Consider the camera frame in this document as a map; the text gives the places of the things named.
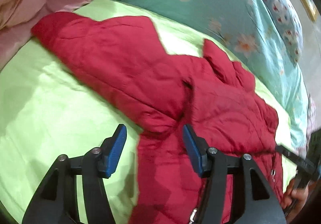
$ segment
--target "jacket sleeve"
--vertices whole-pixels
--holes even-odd
[[[254,75],[245,70],[240,62],[231,62],[227,54],[214,42],[204,40],[203,55],[223,83],[243,88],[246,92],[254,92]]]
[[[144,130],[165,132],[181,117],[185,89],[149,18],[96,22],[58,12],[42,18],[32,33]]]

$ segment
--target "human hand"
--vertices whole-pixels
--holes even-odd
[[[283,198],[281,200],[281,207],[283,209],[290,206],[294,199],[298,200],[297,204],[286,218],[287,223],[290,223],[295,218],[295,216],[301,211],[309,195],[309,187],[306,187],[305,189],[293,189],[294,181],[294,179],[290,181],[288,187],[286,188],[286,192],[284,193]]]

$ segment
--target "zipper pull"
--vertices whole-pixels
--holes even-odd
[[[276,174],[276,170],[271,170],[272,180],[275,182],[274,176]]]
[[[195,215],[196,215],[197,209],[193,209],[191,216],[189,217],[189,223],[188,224],[193,224],[195,220]]]

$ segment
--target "blue gripper pad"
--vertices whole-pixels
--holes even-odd
[[[127,129],[119,124],[111,138],[105,139],[107,148],[103,155],[103,165],[106,177],[109,178],[115,171],[127,138]]]
[[[196,145],[195,138],[197,138],[197,135],[192,126],[185,124],[183,126],[183,141],[192,163],[193,170],[201,177],[204,173],[202,168],[202,156]]]

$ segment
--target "floral pillowcase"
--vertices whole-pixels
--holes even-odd
[[[302,54],[303,35],[299,17],[290,0],[263,0],[282,37],[285,47],[296,64]]]

